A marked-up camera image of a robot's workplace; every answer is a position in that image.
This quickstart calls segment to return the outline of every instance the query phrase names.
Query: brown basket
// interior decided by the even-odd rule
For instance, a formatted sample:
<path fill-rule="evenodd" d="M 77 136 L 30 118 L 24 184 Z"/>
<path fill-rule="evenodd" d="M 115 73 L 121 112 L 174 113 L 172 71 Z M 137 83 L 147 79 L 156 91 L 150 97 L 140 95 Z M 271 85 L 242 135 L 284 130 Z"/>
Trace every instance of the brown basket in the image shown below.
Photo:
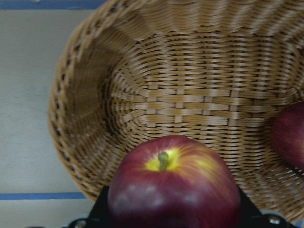
<path fill-rule="evenodd" d="M 304 218 L 304 173 L 269 143 L 304 100 L 304 1 L 110 0 L 73 33 L 50 96 L 59 157 L 95 200 L 139 143 L 217 151 L 260 209 Z"/>

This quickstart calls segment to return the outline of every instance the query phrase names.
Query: woven basket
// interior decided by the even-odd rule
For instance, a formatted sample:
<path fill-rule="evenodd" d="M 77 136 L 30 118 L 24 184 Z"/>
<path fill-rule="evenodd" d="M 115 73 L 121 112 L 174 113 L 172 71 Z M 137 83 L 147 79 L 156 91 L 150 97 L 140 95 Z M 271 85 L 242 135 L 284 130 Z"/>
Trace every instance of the woven basket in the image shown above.
<path fill-rule="evenodd" d="M 304 218 L 304 173 L 269 143 L 304 100 L 304 1 L 110 0 L 74 31 L 49 128 L 92 200 L 136 145 L 182 134 L 213 148 L 260 209 Z"/>

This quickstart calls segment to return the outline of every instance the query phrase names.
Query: bolt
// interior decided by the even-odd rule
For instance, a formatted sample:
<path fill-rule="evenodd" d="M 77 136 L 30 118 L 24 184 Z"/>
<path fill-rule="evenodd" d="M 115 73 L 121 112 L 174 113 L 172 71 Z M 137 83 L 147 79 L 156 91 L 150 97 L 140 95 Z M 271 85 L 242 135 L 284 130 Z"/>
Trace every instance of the bolt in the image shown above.
<path fill-rule="evenodd" d="M 78 220 L 75 223 L 75 228 L 85 228 L 86 227 L 86 221 L 85 220 Z"/>
<path fill-rule="evenodd" d="M 274 225 L 280 225 L 281 224 L 281 219 L 280 217 L 278 216 L 275 216 L 275 215 L 270 215 L 268 217 L 268 220 L 271 224 L 274 224 Z"/>

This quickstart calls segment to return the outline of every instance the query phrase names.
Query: red and yellow apple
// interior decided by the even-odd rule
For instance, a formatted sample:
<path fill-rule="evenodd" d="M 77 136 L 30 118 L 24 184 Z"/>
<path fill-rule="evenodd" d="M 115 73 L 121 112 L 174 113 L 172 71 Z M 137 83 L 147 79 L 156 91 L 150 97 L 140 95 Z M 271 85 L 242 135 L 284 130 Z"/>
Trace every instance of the red and yellow apple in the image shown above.
<path fill-rule="evenodd" d="M 110 184 L 108 207 L 115 228 L 234 228 L 240 195 L 216 152 L 169 135 L 126 155 Z"/>
<path fill-rule="evenodd" d="M 270 141 L 283 159 L 304 171 L 304 102 L 279 113 L 271 128 Z"/>

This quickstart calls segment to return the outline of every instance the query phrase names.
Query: red apple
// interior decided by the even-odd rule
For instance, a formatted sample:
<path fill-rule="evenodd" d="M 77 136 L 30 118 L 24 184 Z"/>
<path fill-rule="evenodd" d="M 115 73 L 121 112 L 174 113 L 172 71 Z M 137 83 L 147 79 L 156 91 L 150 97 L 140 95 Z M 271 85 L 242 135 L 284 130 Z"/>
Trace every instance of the red apple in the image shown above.
<path fill-rule="evenodd" d="M 108 207 L 115 228 L 235 228 L 240 195 L 218 154 L 169 135 L 126 155 L 110 184 Z"/>
<path fill-rule="evenodd" d="M 271 129 L 270 141 L 282 158 L 304 171 L 304 102 L 279 113 Z"/>

